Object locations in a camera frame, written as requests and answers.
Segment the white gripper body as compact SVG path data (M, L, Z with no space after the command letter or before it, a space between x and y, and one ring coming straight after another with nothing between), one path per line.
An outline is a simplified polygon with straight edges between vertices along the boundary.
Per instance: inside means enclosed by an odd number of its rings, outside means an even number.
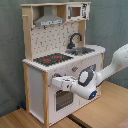
M70 91L77 83L77 79L73 76L54 77L52 84L62 91Z

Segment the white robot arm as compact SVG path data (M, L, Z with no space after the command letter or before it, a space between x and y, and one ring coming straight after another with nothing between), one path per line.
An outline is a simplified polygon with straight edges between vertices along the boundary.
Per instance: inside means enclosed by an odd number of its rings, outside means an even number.
M115 73L128 67L128 44L116 50L112 57L112 62L99 72L95 72L92 67L83 69L79 77L72 76L54 77L52 84L63 91L71 91L78 96L91 100L96 96L96 88Z

